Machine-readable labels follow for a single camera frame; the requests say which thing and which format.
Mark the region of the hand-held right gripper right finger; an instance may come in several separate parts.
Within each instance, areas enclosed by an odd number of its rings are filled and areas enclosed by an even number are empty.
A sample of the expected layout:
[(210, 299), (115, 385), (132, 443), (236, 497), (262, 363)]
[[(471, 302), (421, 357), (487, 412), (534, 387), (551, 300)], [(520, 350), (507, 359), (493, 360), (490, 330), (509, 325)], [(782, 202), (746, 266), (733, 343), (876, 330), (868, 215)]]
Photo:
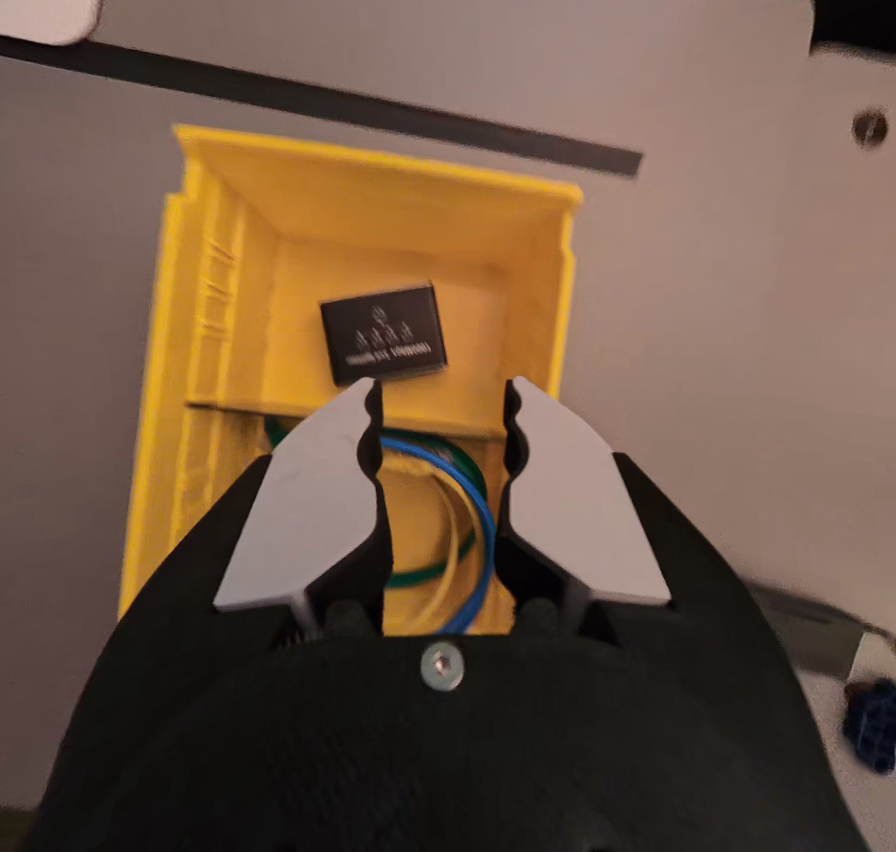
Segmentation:
[(667, 608), (671, 591), (610, 444), (523, 377), (505, 385), (504, 427), (495, 564), (516, 621), (547, 601), (562, 629), (599, 636), (605, 604)]

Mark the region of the dark blue plastic object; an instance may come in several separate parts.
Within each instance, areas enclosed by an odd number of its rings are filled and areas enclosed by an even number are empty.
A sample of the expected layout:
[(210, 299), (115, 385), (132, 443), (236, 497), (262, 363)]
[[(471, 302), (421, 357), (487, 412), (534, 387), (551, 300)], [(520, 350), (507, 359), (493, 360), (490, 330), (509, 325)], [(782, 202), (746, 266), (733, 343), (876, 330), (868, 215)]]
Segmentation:
[(847, 687), (842, 734), (856, 758), (878, 775), (895, 768), (895, 683), (879, 679)]

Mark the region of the black network switch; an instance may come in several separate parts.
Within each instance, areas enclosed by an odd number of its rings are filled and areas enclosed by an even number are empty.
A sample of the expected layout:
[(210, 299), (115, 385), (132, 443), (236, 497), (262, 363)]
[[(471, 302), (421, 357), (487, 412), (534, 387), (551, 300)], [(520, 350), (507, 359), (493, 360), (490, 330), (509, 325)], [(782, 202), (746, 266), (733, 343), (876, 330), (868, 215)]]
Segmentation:
[(319, 310), (336, 387), (441, 373), (449, 363), (431, 282), (330, 299)]

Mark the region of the small black electronic box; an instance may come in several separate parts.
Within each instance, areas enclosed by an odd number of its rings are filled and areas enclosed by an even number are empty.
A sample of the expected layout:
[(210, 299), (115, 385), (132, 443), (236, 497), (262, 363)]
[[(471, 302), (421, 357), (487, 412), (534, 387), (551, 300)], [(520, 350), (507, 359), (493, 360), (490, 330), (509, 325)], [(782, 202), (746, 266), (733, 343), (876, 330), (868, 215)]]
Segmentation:
[(853, 615), (779, 589), (747, 589), (784, 647), (793, 667), (845, 683), (866, 628)]

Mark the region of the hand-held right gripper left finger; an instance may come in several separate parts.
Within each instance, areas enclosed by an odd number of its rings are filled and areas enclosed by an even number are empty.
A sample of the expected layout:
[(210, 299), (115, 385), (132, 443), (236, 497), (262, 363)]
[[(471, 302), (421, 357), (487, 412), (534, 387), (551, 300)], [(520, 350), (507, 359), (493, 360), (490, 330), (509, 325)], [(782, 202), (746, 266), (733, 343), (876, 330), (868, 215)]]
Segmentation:
[(383, 426), (382, 385), (363, 378), (279, 443), (218, 587), (219, 612), (285, 606), (302, 635), (318, 635), (330, 607), (349, 601), (382, 634), (392, 574)]

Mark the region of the yellow plastic bin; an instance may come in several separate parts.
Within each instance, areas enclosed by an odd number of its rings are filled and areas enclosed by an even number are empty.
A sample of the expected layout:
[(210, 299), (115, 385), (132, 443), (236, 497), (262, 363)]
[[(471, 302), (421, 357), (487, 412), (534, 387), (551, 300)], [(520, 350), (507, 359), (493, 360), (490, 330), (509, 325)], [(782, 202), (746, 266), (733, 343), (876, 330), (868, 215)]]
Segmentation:
[(155, 270), (118, 615), (245, 469), (263, 421), (340, 390), (320, 304), (431, 285), (446, 365), (384, 380), (388, 427), (461, 447), (500, 506), (504, 389), (558, 398), (581, 191), (567, 183), (177, 125)]

